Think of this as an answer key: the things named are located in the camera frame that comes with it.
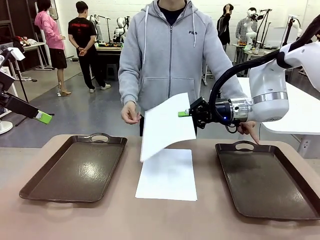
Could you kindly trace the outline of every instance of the pink jacket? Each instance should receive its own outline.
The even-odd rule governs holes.
[[[58,25],[47,12],[39,12],[35,17],[34,24],[44,31],[46,44],[50,49],[65,49]]]

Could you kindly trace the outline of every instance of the sleeve cuff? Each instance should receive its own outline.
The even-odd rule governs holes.
[[[123,98],[123,105],[126,105],[126,103],[129,101],[132,101],[135,103],[135,105],[137,105],[137,101],[136,101],[135,97],[132,95],[127,95]]]

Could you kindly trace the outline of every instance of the tray rim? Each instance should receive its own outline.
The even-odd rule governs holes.
[[[248,144],[248,145],[252,145],[253,146],[253,150],[251,149],[236,149],[236,146],[239,145],[239,144]],[[305,183],[310,187],[310,189],[313,191],[313,193],[317,196],[317,198],[319,199],[320,201],[320,197],[318,197],[318,195],[315,193],[315,191],[313,190],[313,188],[310,186],[310,184],[305,180],[305,178],[300,174],[300,172],[298,171],[298,169],[291,163],[291,161],[286,157],[286,155],[283,153],[283,151],[278,147],[278,146],[274,146],[274,145],[257,145],[251,141],[246,141],[246,140],[241,140],[241,141],[237,141],[237,142],[234,142],[234,143],[217,143],[215,145],[215,150],[216,150],[216,153],[217,153],[217,157],[219,159],[219,163],[220,163],[220,166],[221,166],[221,170],[223,171],[223,175],[224,175],[224,180],[225,182],[227,183],[227,186],[228,186],[228,190],[229,190],[229,193],[231,195],[231,198],[232,198],[232,201],[233,201],[233,205],[236,209],[236,211],[246,217],[246,218],[255,218],[255,219],[264,219],[264,220],[274,220],[274,221],[299,221],[299,222],[305,222],[305,221],[318,221],[320,220],[320,214],[318,214],[318,217],[313,217],[313,218],[289,218],[289,217],[265,217],[265,216],[256,216],[256,215],[249,215],[249,214],[245,214],[243,212],[240,211],[239,209],[239,206],[236,204],[236,201],[235,201],[235,198],[234,198],[234,194],[231,190],[231,187],[230,187],[230,183],[229,181],[227,180],[227,176],[226,176],[226,171],[223,167],[223,164],[222,164],[222,160],[220,158],[220,155],[223,151],[232,151],[232,150],[222,150],[221,147],[223,146],[228,146],[228,147],[231,147],[231,146],[234,146],[235,148],[235,152],[260,152],[260,153],[273,153],[274,151],[271,151],[271,150],[276,150],[276,151],[279,151],[280,154],[282,154],[287,160],[288,162],[291,164],[291,166],[299,173],[299,175],[304,179]]]
[[[92,141],[91,138],[95,136],[105,136],[108,138],[108,141],[101,141],[101,140],[96,140]],[[68,139],[62,144],[61,147],[44,163],[44,165],[30,178],[30,180],[22,187],[22,189],[19,191],[19,197],[25,200],[32,200],[32,201],[39,201],[39,202],[46,202],[46,203],[84,203],[84,204],[93,204],[99,202],[106,194],[107,188],[109,186],[109,183],[112,179],[112,176],[118,166],[118,163],[120,161],[120,158],[122,157],[123,151],[125,150],[125,147],[127,145],[128,139],[126,137],[117,137],[117,136],[110,136],[106,133],[94,133],[91,135],[71,135],[68,137]],[[61,157],[68,151],[68,149],[72,146],[74,143],[99,143],[99,144],[120,144],[122,145],[122,148],[120,150],[119,156],[117,157],[116,161],[114,162],[114,165],[112,167],[112,170],[110,172],[109,177],[106,180],[106,183],[103,187],[103,190],[101,192],[101,195],[99,196],[98,199],[95,200],[61,200],[61,199],[44,199],[44,198],[34,198],[34,197],[29,197],[30,193],[25,196],[23,191],[29,187],[31,184],[32,180],[35,180],[36,175],[41,172],[41,170],[46,166],[47,163],[50,162],[51,159],[53,159],[56,155],[61,155],[60,151],[64,148],[65,151],[63,151],[62,155],[59,157],[59,159],[54,163],[54,165],[61,159]]]

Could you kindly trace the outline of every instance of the lifted sheet of paper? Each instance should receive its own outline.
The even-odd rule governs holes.
[[[189,108],[188,93],[181,93],[145,112],[142,163],[171,144],[196,139],[192,117],[178,117]]]
[[[196,201],[191,150],[163,149],[145,161],[135,197]]]

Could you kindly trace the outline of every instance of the black shorts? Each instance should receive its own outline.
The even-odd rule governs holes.
[[[54,69],[66,69],[67,60],[65,52],[62,49],[49,48],[52,67]]]

